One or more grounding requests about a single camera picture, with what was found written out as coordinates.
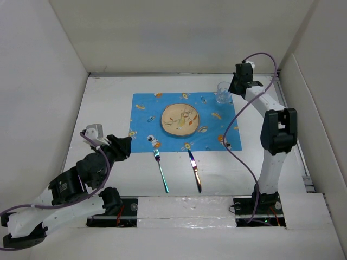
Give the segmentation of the clear plastic cup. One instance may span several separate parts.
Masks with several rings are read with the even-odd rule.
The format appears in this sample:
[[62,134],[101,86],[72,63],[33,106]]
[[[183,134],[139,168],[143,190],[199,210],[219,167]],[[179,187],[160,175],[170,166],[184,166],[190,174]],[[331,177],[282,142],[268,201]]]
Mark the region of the clear plastic cup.
[[216,102],[219,104],[228,103],[231,100],[231,92],[229,92],[230,82],[222,81],[217,85]]

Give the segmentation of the blue patterned cloth placemat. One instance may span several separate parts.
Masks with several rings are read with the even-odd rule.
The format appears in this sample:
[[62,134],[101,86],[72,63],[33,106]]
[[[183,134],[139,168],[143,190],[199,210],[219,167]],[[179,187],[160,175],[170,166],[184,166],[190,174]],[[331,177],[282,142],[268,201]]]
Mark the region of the blue patterned cloth placemat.
[[[189,136],[174,136],[161,127],[163,110],[175,103],[187,103],[197,109],[200,125]],[[129,135],[133,139],[132,151],[161,152],[232,151],[242,149],[237,122],[233,119],[233,100],[216,102],[215,93],[145,93],[134,94],[130,116]]]

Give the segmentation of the beige floral plate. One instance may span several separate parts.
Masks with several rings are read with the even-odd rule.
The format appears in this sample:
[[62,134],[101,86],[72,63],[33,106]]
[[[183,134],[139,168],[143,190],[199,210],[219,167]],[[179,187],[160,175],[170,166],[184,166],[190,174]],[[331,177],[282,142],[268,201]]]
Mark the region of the beige floral plate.
[[185,137],[197,131],[200,115],[196,108],[187,103],[175,103],[163,110],[160,121],[166,133]]

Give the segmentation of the iridescent knife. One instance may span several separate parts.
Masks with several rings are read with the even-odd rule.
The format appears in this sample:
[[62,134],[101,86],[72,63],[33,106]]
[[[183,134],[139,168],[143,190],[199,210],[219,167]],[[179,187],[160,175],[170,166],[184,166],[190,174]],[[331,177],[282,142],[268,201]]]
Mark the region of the iridescent knife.
[[198,189],[198,192],[201,193],[202,192],[202,185],[201,185],[200,176],[198,175],[198,167],[197,167],[195,158],[194,158],[191,150],[187,149],[187,151],[188,151],[189,159],[190,159],[191,166],[192,166],[192,169],[193,169],[193,173],[194,173],[194,176],[195,176],[197,189]]

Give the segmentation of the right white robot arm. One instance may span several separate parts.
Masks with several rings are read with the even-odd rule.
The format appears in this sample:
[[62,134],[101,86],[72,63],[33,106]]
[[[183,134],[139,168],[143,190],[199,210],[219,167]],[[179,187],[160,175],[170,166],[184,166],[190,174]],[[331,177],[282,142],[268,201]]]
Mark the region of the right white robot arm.
[[283,163],[297,144],[297,111],[275,101],[262,83],[253,80],[252,63],[242,61],[235,69],[228,91],[241,96],[263,117],[260,142],[264,159],[250,206],[256,213],[264,213],[276,203]]

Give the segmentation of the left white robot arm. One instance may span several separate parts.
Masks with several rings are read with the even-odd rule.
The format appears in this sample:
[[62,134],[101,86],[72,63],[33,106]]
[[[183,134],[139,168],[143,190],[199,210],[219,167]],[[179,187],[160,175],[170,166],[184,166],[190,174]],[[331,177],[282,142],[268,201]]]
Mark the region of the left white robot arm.
[[13,206],[1,212],[2,251],[19,251],[42,243],[61,225],[80,217],[112,216],[122,212],[124,203],[115,187],[106,187],[114,163],[131,154],[131,137],[92,137],[80,132],[92,153],[53,179],[31,204]]

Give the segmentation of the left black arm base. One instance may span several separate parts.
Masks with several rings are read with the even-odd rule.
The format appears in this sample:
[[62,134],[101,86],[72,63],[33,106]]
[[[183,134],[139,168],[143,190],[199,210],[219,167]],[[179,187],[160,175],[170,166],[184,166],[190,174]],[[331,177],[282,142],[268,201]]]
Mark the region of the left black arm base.
[[87,218],[89,228],[136,228],[138,197],[122,197],[123,205],[115,213],[103,213]]

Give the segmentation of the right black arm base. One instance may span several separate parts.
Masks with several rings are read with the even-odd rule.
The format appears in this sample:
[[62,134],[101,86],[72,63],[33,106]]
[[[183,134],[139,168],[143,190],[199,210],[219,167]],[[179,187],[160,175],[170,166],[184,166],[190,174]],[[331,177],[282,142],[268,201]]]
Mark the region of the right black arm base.
[[277,192],[259,195],[257,205],[255,192],[251,196],[234,197],[229,212],[235,215],[237,228],[286,227],[281,199]]

